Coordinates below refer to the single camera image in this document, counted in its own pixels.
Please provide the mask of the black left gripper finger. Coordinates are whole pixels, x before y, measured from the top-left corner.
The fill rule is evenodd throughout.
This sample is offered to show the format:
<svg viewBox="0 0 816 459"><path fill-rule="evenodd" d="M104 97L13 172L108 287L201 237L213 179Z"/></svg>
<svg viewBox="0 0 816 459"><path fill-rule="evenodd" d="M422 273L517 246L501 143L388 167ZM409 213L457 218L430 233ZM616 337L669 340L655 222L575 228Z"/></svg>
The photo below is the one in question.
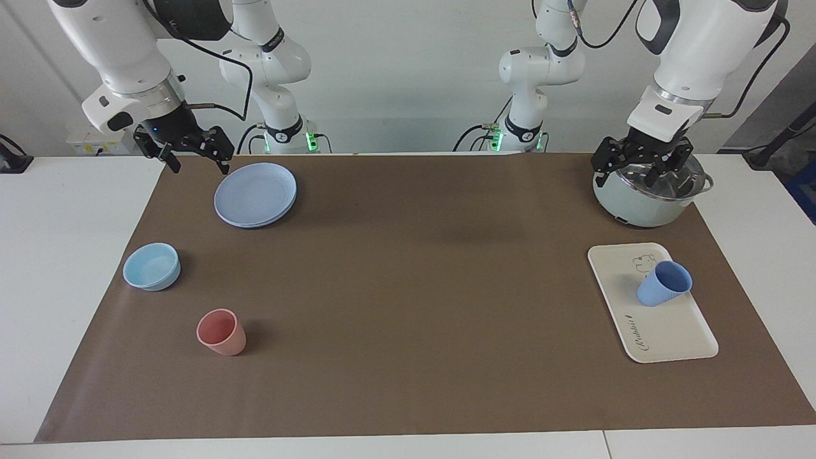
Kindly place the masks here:
<svg viewBox="0 0 816 459"><path fill-rule="evenodd" d="M631 160L632 149L628 138L615 139L607 136L601 140L590 160L595 172L595 185L603 188L610 174L630 165Z"/></svg>
<svg viewBox="0 0 816 459"><path fill-rule="evenodd" d="M645 174L645 186L652 188L663 175L670 171L679 171L693 150L694 146L691 143L679 143L675 149L667 153L656 154L650 163L649 171Z"/></svg>

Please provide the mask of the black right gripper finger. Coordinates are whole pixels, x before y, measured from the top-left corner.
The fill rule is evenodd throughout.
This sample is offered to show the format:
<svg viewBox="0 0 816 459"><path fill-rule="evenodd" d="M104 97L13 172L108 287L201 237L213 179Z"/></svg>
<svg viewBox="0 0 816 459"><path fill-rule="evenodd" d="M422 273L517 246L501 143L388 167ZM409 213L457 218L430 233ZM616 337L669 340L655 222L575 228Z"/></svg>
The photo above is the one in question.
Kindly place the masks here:
<svg viewBox="0 0 816 459"><path fill-rule="evenodd" d="M180 172L181 164L175 157L172 145L166 143L166 145L160 147L144 127L136 127L132 137L143 157L160 160L175 174Z"/></svg>
<svg viewBox="0 0 816 459"><path fill-rule="evenodd" d="M235 146L221 127L190 134L190 148L198 156L214 162L222 175L230 174Z"/></svg>

